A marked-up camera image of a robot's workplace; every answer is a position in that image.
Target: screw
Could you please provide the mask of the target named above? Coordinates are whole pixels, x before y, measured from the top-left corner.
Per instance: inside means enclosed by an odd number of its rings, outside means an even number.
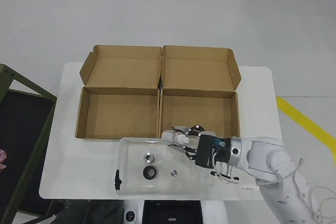
[[[171,170],[170,171],[170,175],[173,176],[173,177],[176,176],[177,175],[177,171],[176,170]]]

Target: cardboard box lid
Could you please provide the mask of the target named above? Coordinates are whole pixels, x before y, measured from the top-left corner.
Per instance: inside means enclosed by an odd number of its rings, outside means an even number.
[[[157,89],[161,56],[160,46],[96,45],[80,76],[86,87]]]
[[[241,76],[233,51],[194,46],[163,47],[164,89],[235,91]]]

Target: open cardboard box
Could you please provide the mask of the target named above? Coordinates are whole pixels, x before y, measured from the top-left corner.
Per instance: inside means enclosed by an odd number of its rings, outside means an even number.
[[[95,46],[80,71],[75,137],[158,137],[161,56],[155,46]]]
[[[231,49],[97,45],[80,76],[77,138],[156,138],[195,124],[240,135],[241,77]]]
[[[240,135],[241,76],[231,49],[164,46],[161,78],[159,134],[199,124],[220,137]]]

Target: floor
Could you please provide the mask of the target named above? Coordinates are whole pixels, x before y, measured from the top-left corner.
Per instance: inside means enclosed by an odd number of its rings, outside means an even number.
[[[336,139],[336,0],[0,1],[0,63],[53,94],[63,66],[84,61],[95,44],[232,48],[239,65],[269,67],[276,96]],[[279,118],[311,185],[336,192],[330,149],[285,113]],[[264,202],[226,207],[230,223],[277,223]]]

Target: sticker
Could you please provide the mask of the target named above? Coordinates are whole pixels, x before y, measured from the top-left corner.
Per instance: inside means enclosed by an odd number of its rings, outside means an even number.
[[[254,191],[254,190],[260,190],[258,186],[241,186],[241,190],[246,190],[246,191]]]

